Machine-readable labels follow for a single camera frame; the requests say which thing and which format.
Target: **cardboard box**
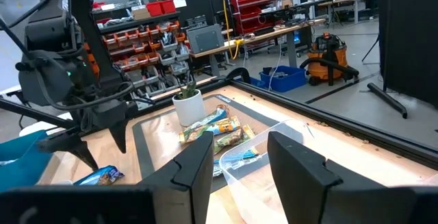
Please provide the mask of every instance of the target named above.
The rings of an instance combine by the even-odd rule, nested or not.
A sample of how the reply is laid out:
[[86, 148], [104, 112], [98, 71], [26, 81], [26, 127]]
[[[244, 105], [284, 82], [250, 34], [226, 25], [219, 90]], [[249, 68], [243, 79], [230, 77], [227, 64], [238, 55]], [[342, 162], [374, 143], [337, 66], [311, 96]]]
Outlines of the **cardboard box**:
[[294, 6], [294, 4], [292, 3], [291, 0], [282, 0], [281, 1], [281, 9], [286, 8], [286, 7], [291, 8], [293, 6]]
[[145, 12], [145, 13], [140, 13], [140, 14], [136, 14], [134, 15], [134, 20], [142, 20], [142, 19], [146, 19], [146, 18], [150, 18], [151, 14], [149, 12]]
[[145, 5], [139, 5], [131, 8], [132, 16], [134, 17], [134, 20], [141, 20], [145, 18], [150, 18], [151, 14], [149, 14], [149, 11], [147, 10]]

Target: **blue bin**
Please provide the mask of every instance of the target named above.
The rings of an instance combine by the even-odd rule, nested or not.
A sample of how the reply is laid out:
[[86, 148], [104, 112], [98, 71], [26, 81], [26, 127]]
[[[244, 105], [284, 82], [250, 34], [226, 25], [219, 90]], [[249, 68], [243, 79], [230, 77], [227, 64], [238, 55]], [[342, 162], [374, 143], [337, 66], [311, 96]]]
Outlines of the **blue bin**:
[[265, 82], [260, 81], [260, 80], [254, 78], [254, 77], [250, 77], [250, 78], [251, 78], [251, 85], [254, 85], [254, 86], [259, 87], [259, 88], [266, 88], [266, 83]]
[[0, 192], [38, 183], [52, 157], [51, 153], [39, 152], [36, 146], [36, 142], [45, 137], [46, 132], [39, 131], [0, 144], [0, 161], [16, 159], [0, 166]]
[[[273, 77], [271, 89], [277, 92], [286, 92], [306, 84], [305, 69], [298, 69], [290, 66], [279, 66], [277, 72], [287, 73], [286, 77]], [[260, 79], [266, 83], [266, 88], [269, 88], [269, 80], [271, 76], [260, 72]]]

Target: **white wall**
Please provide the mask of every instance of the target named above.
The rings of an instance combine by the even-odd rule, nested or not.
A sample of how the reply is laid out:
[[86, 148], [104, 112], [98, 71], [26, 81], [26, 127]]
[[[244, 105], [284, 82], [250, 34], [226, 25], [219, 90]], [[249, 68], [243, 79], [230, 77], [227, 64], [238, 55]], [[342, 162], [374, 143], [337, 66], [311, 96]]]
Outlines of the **white wall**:
[[[9, 24], [36, 5], [38, 1], [3, 0], [0, 3], [0, 15]], [[24, 38], [26, 23], [27, 21], [23, 21], [12, 28], [20, 40]], [[15, 64], [21, 61], [21, 56], [21, 50], [4, 31], [0, 31], [0, 91], [18, 85], [18, 71], [15, 69]]]

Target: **blue cloth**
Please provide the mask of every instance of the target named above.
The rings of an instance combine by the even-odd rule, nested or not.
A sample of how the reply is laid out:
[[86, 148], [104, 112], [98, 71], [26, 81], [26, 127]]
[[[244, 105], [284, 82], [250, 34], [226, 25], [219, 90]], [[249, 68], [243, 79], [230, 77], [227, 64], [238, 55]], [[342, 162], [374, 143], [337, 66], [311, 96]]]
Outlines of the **blue cloth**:
[[36, 142], [46, 137], [45, 131], [38, 131], [0, 144], [0, 161], [16, 160], [0, 166], [0, 192], [40, 180], [52, 153], [39, 152]]

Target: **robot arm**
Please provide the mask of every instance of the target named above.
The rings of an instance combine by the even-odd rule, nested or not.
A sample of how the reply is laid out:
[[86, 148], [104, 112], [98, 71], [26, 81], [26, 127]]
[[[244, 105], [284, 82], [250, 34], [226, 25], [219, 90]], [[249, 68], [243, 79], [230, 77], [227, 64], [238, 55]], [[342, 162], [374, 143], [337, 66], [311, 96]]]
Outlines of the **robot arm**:
[[[91, 13], [92, 3], [42, 0], [35, 12], [26, 13], [30, 17], [24, 44], [1, 19], [0, 26], [23, 52], [16, 69], [24, 98], [68, 111], [76, 124], [41, 141], [40, 149], [71, 152], [97, 170], [80, 136], [92, 127], [109, 128], [120, 151], [126, 153], [127, 113], [137, 110], [137, 105], [130, 96], [133, 83], [113, 64], [103, 44]], [[87, 61], [84, 39], [96, 59], [99, 76]]]

